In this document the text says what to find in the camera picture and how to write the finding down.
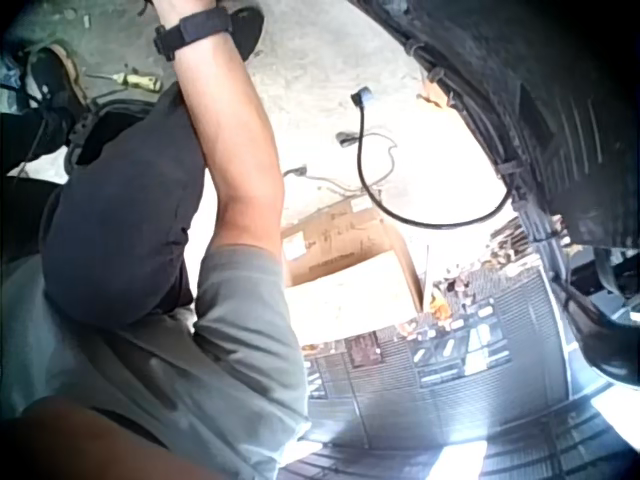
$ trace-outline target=watch strap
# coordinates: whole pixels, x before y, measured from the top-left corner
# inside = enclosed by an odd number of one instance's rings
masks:
[[[157,52],[170,62],[175,59],[176,50],[217,33],[231,31],[229,13],[222,7],[215,7],[181,18],[177,25],[169,29],[159,25],[153,44]]]

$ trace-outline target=screwdriver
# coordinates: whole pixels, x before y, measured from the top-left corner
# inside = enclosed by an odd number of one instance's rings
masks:
[[[87,77],[103,78],[113,80],[119,85],[131,88],[139,88],[147,92],[158,93],[162,90],[162,81],[158,77],[135,75],[133,73],[116,73],[115,75],[107,75],[101,73],[87,73]]]

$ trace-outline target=hand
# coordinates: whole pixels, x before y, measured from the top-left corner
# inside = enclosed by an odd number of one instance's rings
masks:
[[[154,0],[153,4],[160,17],[160,22],[171,28],[180,22],[181,18],[197,12],[209,10],[217,5],[216,0]]]

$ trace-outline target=concrete floor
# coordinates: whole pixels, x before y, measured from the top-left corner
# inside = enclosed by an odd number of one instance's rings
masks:
[[[471,134],[455,112],[416,100],[421,91],[418,65],[380,27],[346,0],[260,3],[266,15],[265,32],[248,69],[273,124],[283,170],[306,164],[309,174],[357,186],[355,147],[340,148],[335,134],[358,127],[349,95],[368,85],[376,97],[368,110],[368,128],[392,136],[400,147],[396,172],[383,193],[389,206],[424,221],[448,222],[481,215],[498,203],[504,187]],[[30,44],[61,41],[81,72],[115,73],[135,67],[161,75],[168,85],[175,75],[152,44],[157,17],[151,8],[137,17],[141,4],[42,1],[24,12],[10,34]],[[84,15],[90,18],[88,29]],[[82,82],[89,96],[114,87],[86,77]],[[139,91],[121,95],[154,98]],[[386,148],[385,140],[367,141],[368,178],[387,168]],[[64,181],[60,158],[54,155],[34,165],[32,176]],[[289,178],[283,223],[293,223],[339,198],[319,183]],[[448,266],[475,260],[489,232],[512,216],[507,208],[498,219],[477,227],[403,232],[418,272],[425,271],[427,245],[431,246],[430,268],[437,278]],[[194,284],[214,217],[215,193],[209,183],[187,251]]]

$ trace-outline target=sleeve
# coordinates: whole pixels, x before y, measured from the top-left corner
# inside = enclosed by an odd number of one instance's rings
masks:
[[[198,346],[302,433],[307,378],[280,262],[257,247],[211,250],[202,261],[196,314]]]

